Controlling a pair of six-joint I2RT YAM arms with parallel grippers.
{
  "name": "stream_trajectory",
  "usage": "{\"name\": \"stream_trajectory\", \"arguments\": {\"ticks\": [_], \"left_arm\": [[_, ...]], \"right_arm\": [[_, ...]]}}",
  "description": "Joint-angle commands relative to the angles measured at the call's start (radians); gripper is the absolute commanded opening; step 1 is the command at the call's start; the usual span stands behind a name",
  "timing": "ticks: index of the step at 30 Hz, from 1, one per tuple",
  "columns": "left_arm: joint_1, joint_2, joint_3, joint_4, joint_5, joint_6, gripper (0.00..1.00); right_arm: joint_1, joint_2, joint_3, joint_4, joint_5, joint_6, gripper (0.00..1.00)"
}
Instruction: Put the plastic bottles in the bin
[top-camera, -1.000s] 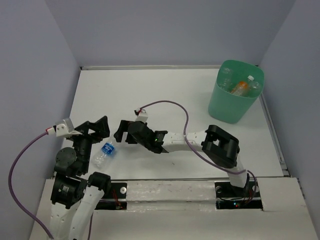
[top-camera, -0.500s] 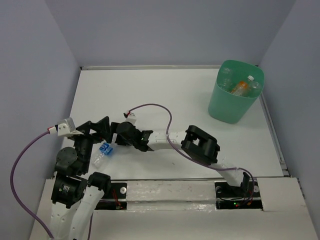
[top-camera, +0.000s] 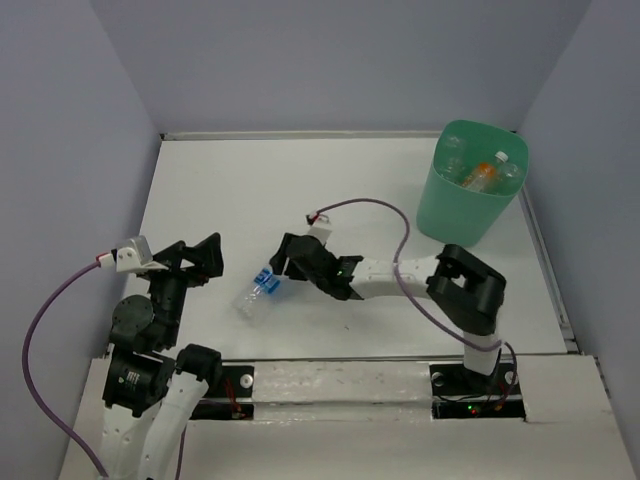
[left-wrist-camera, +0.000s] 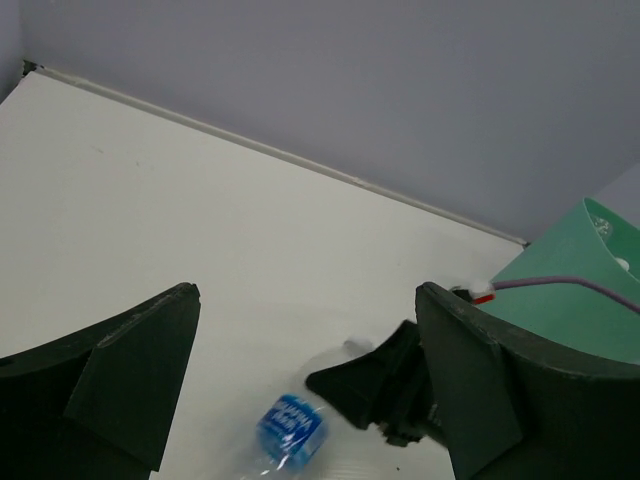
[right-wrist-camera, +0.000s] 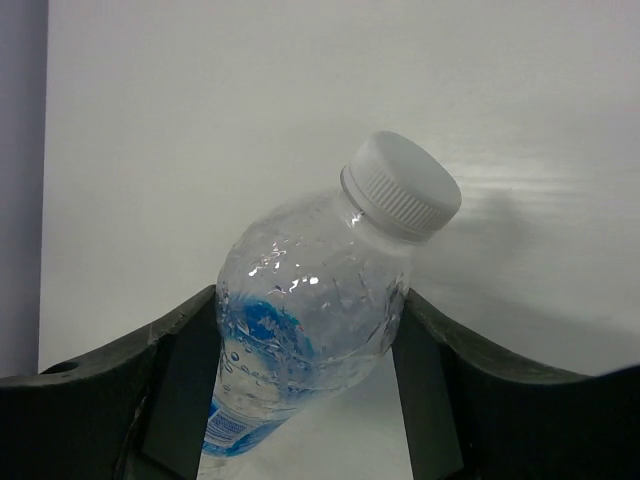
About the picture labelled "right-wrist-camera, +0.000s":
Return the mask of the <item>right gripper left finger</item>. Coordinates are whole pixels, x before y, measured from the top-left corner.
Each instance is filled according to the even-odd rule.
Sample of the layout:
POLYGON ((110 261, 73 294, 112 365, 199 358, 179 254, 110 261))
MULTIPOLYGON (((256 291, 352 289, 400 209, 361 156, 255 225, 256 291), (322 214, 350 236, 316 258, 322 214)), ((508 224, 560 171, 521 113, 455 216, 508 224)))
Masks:
POLYGON ((3 378, 2 478, 196 478, 219 351, 209 286, 100 348, 3 378))

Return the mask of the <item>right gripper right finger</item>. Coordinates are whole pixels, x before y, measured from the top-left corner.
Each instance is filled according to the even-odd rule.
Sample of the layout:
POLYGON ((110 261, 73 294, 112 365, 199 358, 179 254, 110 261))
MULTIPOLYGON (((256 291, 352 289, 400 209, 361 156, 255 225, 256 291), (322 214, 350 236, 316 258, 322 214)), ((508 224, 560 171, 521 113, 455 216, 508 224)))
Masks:
POLYGON ((392 345, 416 479, 635 479, 639 370, 597 376, 516 354, 416 292, 392 345))

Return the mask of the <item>blue label water bottle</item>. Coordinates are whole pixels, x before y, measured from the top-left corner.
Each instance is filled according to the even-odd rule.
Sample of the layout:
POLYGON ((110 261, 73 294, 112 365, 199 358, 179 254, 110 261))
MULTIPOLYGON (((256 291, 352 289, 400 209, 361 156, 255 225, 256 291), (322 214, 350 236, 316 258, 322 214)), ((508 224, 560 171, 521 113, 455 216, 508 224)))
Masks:
POLYGON ((396 336, 414 251, 461 199, 430 154, 380 131, 336 188, 251 224, 216 282, 221 352, 204 452, 241 455, 366 378, 396 336))

